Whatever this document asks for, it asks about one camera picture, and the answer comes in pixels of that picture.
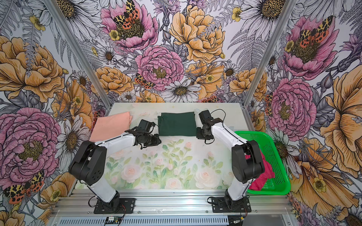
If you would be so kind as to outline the dark green t-shirt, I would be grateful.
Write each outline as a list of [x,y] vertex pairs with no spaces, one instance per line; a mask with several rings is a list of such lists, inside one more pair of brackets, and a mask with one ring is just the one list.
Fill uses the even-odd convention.
[[162,113],[158,116],[158,133],[160,136],[195,137],[195,113]]

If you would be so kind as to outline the green plastic laundry basket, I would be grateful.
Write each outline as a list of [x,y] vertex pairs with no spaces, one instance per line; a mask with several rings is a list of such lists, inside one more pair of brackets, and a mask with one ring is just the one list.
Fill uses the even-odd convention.
[[237,131],[235,133],[243,139],[254,140],[258,143],[265,160],[269,162],[275,174],[274,178],[266,181],[260,191],[250,189],[248,193],[253,195],[287,195],[291,185],[273,139],[268,134],[258,131]]

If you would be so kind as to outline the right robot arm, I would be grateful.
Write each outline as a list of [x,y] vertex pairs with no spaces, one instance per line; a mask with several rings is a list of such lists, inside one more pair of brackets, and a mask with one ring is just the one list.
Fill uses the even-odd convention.
[[259,144],[246,140],[229,129],[220,118],[213,118],[208,110],[199,113],[202,127],[197,127],[197,139],[204,141],[218,139],[226,145],[232,155],[234,179],[221,200],[211,198],[213,212],[251,212],[248,208],[247,191],[252,183],[265,172],[265,165]]

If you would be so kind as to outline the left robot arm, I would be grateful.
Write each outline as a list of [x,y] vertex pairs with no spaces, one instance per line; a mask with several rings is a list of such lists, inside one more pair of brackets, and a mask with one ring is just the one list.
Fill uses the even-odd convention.
[[140,148],[161,144],[158,134],[153,134],[154,122],[141,120],[138,126],[123,134],[103,141],[84,141],[69,166],[69,173],[84,183],[97,198],[95,214],[126,212],[120,194],[105,179],[106,160],[125,148],[140,145]]

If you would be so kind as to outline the folded peach t-shirt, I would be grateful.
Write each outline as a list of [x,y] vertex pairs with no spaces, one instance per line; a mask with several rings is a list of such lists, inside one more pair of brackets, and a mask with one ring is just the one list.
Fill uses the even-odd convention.
[[130,112],[98,118],[89,141],[104,141],[121,135],[130,129],[132,119]]

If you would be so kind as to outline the magenta t-shirt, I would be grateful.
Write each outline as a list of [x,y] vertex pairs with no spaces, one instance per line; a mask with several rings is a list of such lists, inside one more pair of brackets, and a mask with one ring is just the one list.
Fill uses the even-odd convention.
[[262,188],[264,187],[264,185],[267,183],[268,179],[275,178],[275,173],[272,170],[272,166],[270,165],[270,163],[268,161],[266,161],[263,153],[261,153],[261,156],[263,159],[265,172],[262,173],[257,179],[255,179],[252,182],[251,186],[249,187],[249,190],[252,190],[252,191],[261,191]]

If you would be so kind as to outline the small green circuit board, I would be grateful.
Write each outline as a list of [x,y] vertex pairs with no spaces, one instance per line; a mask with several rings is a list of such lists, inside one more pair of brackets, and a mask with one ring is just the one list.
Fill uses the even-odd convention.
[[119,216],[111,216],[111,217],[106,217],[104,225],[117,225],[119,226],[123,221],[123,217],[119,217]]

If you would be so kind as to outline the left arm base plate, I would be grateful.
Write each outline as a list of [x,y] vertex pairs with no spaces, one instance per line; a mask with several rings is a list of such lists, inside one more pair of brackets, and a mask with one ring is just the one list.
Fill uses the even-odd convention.
[[132,214],[135,207],[135,198],[117,198],[111,202],[97,200],[94,214]]

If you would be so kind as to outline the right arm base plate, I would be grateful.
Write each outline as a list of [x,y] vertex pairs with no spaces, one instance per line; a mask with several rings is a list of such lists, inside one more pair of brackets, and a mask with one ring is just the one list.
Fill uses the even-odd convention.
[[228,197],[209,197],[207,203],[212,205],[213,213],[250,213],[251,205],[249,198],[243,197],[233,201]]

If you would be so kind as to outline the aluminium mounting rail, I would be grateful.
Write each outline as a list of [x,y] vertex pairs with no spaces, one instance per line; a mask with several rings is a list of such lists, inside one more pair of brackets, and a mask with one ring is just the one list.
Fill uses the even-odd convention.
[[222,190],[123,190],[121,198],[135,198],[132,214],[94,214],[97,199],[75,190],[61,198],[50,226],[104,226],[106,217],[123,217],[120,226],[297,226],[286,196],[249,195],[250,213],[213,213],[207,199],[223,197]]

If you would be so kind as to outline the left aluminium frame post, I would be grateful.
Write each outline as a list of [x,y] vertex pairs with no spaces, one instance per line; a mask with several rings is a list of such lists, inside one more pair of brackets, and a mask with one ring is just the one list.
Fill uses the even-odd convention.
[[95,71],[93,70],[90,62],[86,58],[78,40],[76,39],[72,29],[68,26],[67,20],[64,18],[60,8],[56,1],[45,1],[45,6],[50,12],[51,16],[53,17],[54,21],[58,25],[58,28],[64,35],[66,41],[68,42],[69,46],[73,50],[74,54],[78,58],[83,70],[87,73],[90,81],[94,85],[94,88],[98,92],[100,98],[102,99],[103,103],[105,104],[106,110],[110,110],[113,102],[108,98],[106,92],[102,88]]

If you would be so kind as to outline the aluminium frame post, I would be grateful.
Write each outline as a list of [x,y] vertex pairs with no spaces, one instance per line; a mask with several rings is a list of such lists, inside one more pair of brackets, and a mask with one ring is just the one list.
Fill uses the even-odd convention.
[[281,16],[276,24],[276,28],[273,31],[273,33],[271,34],[271,38],[267,44],[263,57],[261,58],[261,61],[257,67],[255,77],[254,77],[254,79],[251,83],[251,86],[248,89],[246,96],[244,98],[243,108],[245,108],[245,109],[247,108],[248,104],[250,103],[252,97],[254,96],[258,83],[261,81],[261,79],[263,77],[263,73],[267,66],[267,63],[272,55],[272,51],[273,51],[274,47],[276,46],[277,42],[279,41],[279,39],[281,37],[281,33],[283,32],[286,24],[288,23],[289,17],[292,14],[295,4],[296,4],[296,1],[292,1],[292,0],[285,2],[285,5],[281,12]]
[[64,18],[60,8],[56,1],[45,1],[45,6],[50,12],[51,16],[53,17],[54,21],[58,25],[58,28],[64,35],[66,41],[68,42],[69,46],[73,50],[74,54],[78,58],[83,70],[87,73],[90,81],[94,85],[94,88],[98,92],[100,98],[102,99],[103,103],[105,104],[106,110],[110,110],[113,102],[108,98],[106,92],[102,88],[95,71],[93,70],[90,62],[86,58],[78,40],[76,39],[72,29],[68,26],[67,20]]

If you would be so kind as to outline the right aluminium frame post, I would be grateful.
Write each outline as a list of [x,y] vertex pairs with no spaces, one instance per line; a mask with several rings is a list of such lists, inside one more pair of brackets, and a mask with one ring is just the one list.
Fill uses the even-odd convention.
[[279,39],[281,37],[281,33],[283,32],[286,24],[288,23],[289,17],[292,14],[295,4],[296,4],[296,1],[292,1],[292,0],[285,2],[285,5],[281,12],[281,16],[276,24],[276,28],[273,31],[273,33],[271,34],[271,38],[267,44],[263,57],[261,58],[261,61],[257,67],[255,77],[254,77],[254,79],[251,83],[251,86],[248,89],[246,96],[244,98],[243,108],[245,108],[245,109],[247,108],[248,104],[250,103],[252,97],[254,96],[258,83],[261,81],[261,79],[263,77],[263,73],[267,66],[267,63],[272,55],[272,51],[273,51],[274,47],[276,46],[277,42],[279,41]]

